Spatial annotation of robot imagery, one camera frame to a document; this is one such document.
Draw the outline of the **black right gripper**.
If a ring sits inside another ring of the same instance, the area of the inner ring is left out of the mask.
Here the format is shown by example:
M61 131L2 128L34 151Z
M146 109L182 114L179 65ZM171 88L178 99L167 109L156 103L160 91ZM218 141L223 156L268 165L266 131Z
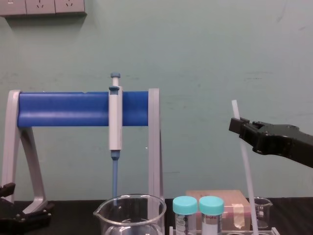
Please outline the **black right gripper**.
M229 131L237 133L258 154L277 155L310 168L313 166L313 137L296 126L233 117Z

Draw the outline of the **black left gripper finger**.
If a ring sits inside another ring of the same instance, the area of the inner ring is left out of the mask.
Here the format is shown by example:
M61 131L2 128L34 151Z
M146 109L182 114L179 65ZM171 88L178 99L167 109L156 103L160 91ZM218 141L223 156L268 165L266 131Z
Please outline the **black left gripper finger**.
M1 229L40 229L50 225L53 204L48 204L42 210L24 213L13 203L0 202L0 228Z
M15 183L8 183L0 187L0 202L14 203Z

